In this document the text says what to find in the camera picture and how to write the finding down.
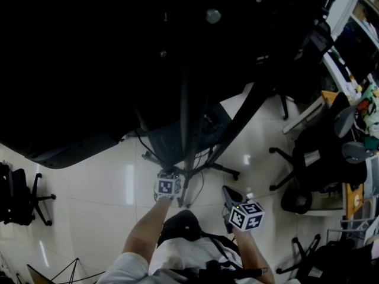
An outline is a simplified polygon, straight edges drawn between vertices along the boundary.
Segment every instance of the chair leg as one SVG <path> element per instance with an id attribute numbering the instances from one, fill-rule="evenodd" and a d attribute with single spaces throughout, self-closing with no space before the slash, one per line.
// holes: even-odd
<path id="1" fill-rule="evenodd" d="M 284 117 L 283 120 L 288 119 L 288 108 L 287 108 L 287 101 L 285 100 L 285 95 L 280 95 L 280 100 L 282 101 L 283 109 L 284 109 Z"/>
<path id="2" fill-rule="evenodd" d="M 314 253 L 316 251 L 317 246 L 320 243 L 320 240 L 321 240 L 321 236 L 319 234 L 316 234 L 316 236 L 314 237 L 314 240 L 313 240 L 313 242 L 315 242 L 315 243 L 314 243 L 314 245 L 312 247 L 309 248 L 309 253 L 310 254 Z"/>
<path id="3" fill-rule="evenodd" d="M 49 200 L 49 199 L 55 200 L 56 198 L 57 198 L 57 196 L 52 193 L 50 196 L 41 196 L 39 198 L 36 198 L 36 201 L 40 202 L 40 201 L 45 201 L 45 200 Z"/>
<path id="4" fill-rule="evenodd" d="M 287 268 L 287 269 L 284 269 L 284 270 L 282 270 L 282 268 L 278 268 L 276 270 L 276 272 L 278 275 L 282 275 L 283 273 L 291 272 L 292 270 L 298 269 L 300 267 L 300 265 L 301 265 L 301 263 L 297 263 L 294 266 Z"/>
<path id="5" fill-rule="evenodd" d="M 285 158 L 288 162 L 290 162 L 292 165 L 294 164 L 294 159 L 289 155 L 289 154 L 286 154 L 284 151 L 282 151 L 281 149 L 279 149 L 278 147 L 270 147 L 269 148 L 269 152 L 271 154 L 277 152 L 278 154 L 280 154 L 283 158 Z"/>
<path id="6" fill-rule="evenodd" d="M 297 245 L 301 259 L 304 260 L 307 257 L 307 254 L 304 251 L 303 246 L 301 246 L 301 243 L 298 241 L 298 238 L 293 238 L 292 243 L 295 243 Z"/>
<path id="7" fill-rule="evenodd" d="M 270 185 L 269 189 L 270 191 L 275 191 L 282 187 L 284 184 L 286 184 L 291 178 L 295 176 L 295 171 L 293 170 L 287 177 L 285 177 L 282 182 L 280 182 L 278 185 Z"/>
<path id="8" fill-rule="evenodd" d="M 43 224 L 45 224 L 46 226 L 52 226 L 53 225 L 53 222 L 51 220 L 48 220 L 48 221 L 45 220 L 45 217 L 43 216 L 41 209 L 38 206 L 38 203 L 34 204 L 34 208 L 36 209 L 37 213 L 40 215 L 40 218 L 41 218 Z"/>

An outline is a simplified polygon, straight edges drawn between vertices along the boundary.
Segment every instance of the cable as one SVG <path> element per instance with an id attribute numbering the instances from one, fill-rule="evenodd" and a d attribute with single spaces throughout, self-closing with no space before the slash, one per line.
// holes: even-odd
<path id="1" fill-rule="evenodd" d="M 82 281 L 82 280 L 87 280 L 87 279 L 89 279 L 90 277 L 95 277 L 95 276 L 101 275 L 102 273 L 105 273 L 105 272 L 97 273 L 97 274 L 95 274 L 95 275 L 93 275 L 93 276 L 89 276 L 89 277 L 84 277 L 83 279 L 79 279 L 79 280 L 75 280 L 75 281 L 71 281 L 71 282 L 58 283 L 58 284 L 70 284 L 70 283 L 73 283 L 73 282 L 78 282 L 78 281 Z"/>
<path id="2" fill-rule="evenodd" d="M 199 158 L 199 161 L 197 162 L 197 164 L 196 164 L 196 166 L 195 166 L 194 169 L 196 169 L 199 166 L 201 158 L 204 157 L 204 156 L 206 156 L 206 155 L 208 155 L 208 154 L 209 154 L 209 151 L 207 151 L 205 154 L 200 154 L 199 157 L 196 157 L 196 158 Z"/>
<path id="3" fill-rule="evenodd" d="M 201 173 L 201 176 L 203 177 L 203 184 L 201 185 L 201 188 L 200 188 L 199 192 L 197 193 L 195 199 L 192 201 L 192 203 L 187 204 L 187 208 L 190 208 L 190 206 L 192 206 L 192 204 L 195 203 L 197 197 L 199 196 L 199 194 L 200 194 L 201 191 L 203 190 L 203 187 L 204 187 L 204 175 L 203 175 L 203 172 L 200 172 L 200 173 Z"/>
<path id="4" fill-rule="evenodd" d="M 140 137 L 140 135 L 139 135 L 139 133 L 137 133 L 137 131 L 136 130 L 134 130 L 134 132 L 136 133 L 136 135 L 137 135 L 137 137 L 138 137 L 138 139 L 140 140 L 140 142 L 141 142 L 141 144 L 143 145 L 143 146 L 145 146 L 146 148 L 147 148 L 147 150 L 149 151 L 149 152 L 151 152 L 159 161 L 161 161 L 161 162 L 163 162 L 164 164 L 167 164 L 168 166 L 171 166 L 171 167 L 173 167 L 173 165 L 171 165 L 170 163 L 167 163 L 166 161 L 164 161 L 164 160 L 162 160 L 160 157 L 158 157 L 155 153 L 154 153 L 154 151 L 152 151 L 144 142 L 142 142 L 142 140 L 141 140 L 141 137 Z"/>

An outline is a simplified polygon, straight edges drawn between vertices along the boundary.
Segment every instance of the office chair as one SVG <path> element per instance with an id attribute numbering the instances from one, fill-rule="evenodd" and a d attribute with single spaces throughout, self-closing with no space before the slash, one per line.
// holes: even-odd
<path id="1" fill-rule="evenodd" d="M 270 153 L 277 152 L 294 166 L 293 171 L 278 185 L 269 187 L 271 191 L 279 189 L 293 177 L 299 181 L 301 189 L 318 192 L 328 192 L 328 187 L 338 182 L 349 182 L 351 185 L 365 182 L 365 162 L 352 164 L 343 155 L 343 145 L 354 141 L 351 130 L 344 127 L 345 135 L 337 135 L 339 131 L 335 128 L 335 119 L 349 107 L 347 97 L 340 93 L 320 122 L 301 132 L 292 157 L 276 147 L 269 149 Z"/>
<path id="2" fill-rule="evenodd" d="M 297 238 L 301 261 L 277 274 L 298 269 L 296 279 L 302 284 L 311 283 L 371 283 L 378 272 L 378 264 L 372 265 L 372 244 L 353 249 L 354 240 L 331 241 L 317 249 L 320 235 L 316 235 L 308 251 L 304 251 Z"/>
<path id="3" fill-rule="evenodd" d="M 313 239 L 313 241 L 312 241 L 309 249 L 308 249 L 308 252 L 306 252 L 306 251 L 304 251 L 303 246 L 299 242 L 298 238 L 293 238 L 292 239 L 292 243 L 297 245 L 297 248 L 298 248 L 299 253 L 300 253 L 301 261 L 299 263 L 297 263 L 297 264 L 294 264 L 293 266 L 291 266 L 291 267 L 289 267 L 287 269 L 284 269 L 284 270 L 282 270 L 282 268 L 278 268 L 277 269 L 277 274 L 278 275 L 282 275 L 283 273 L 291 272 L 292 270 L 298 269 L 298 268 L 302 267 L 303 265 L 305 265 L 307 263 L 307 259 L 312 254 L 314 254 L 314 252 L 316 251 L 317 246 L 320 243 L 320 240 L 321 240 L 321 236 L 319 234 L 316 234 L 314 236 L 314 239 Z"/>
<path id="4" fill-rule="evenodd" d="M 35 209 L 43 223 L 46 226 L 51 226 L 52 221 L 46 221 L 38 203 L 48 199 L 56 199 L 56 196 L 51 194 L 50 196 L 37 197 L 38 179 L 42 178 L 42 175 L 36 174 L 33 190 L 30 193 L 23 169 L 12 172 L 8 165 L 0 163 L 0 173 L 0 221 L 3 221 L 4 224 L 29 225 L 36 218 L 33 215 Z"/>

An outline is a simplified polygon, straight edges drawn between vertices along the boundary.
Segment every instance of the person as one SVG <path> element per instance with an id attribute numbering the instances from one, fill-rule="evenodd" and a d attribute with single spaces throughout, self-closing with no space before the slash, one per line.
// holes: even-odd
<path id="1" fill-rule="evenodd" d="M 251 277 L 240 279 L 240 275 L 234 280 L 237 270 L 257 271 L 256 280 L 275 283 L 250 232 L 233 228 L 235 245 L 227 237 L 204 233 L 190 210 L 164 222 L 173 198 L 155 193 L 155 199 L 154 207 L 134 226 L 122 254 L 98 284 L 254 282 Z"/>

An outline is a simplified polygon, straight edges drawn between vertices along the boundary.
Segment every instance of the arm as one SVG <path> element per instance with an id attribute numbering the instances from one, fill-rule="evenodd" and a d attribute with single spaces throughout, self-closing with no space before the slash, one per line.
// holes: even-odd
<path id="1" fill-rule="evenodd" d="M 263 258 L 251 233 L 249 231 L 242 232 L 237 228 L 233 228 L 233 234 L 236 237 L 238 249 L 241 255 L 242 265 L 244 269 L 258 269 L 267 267 L 267 272 L 256 279 L 264 284 L 274 284 L 274 275 L 265 258 Z"/>
<path id="2" fill-rule="evenodd" d="M 136 253 L 150 264 L 171 200 L 161 197 L 154 207 L 134 226 L 126 239 L 123 253 Z"/>

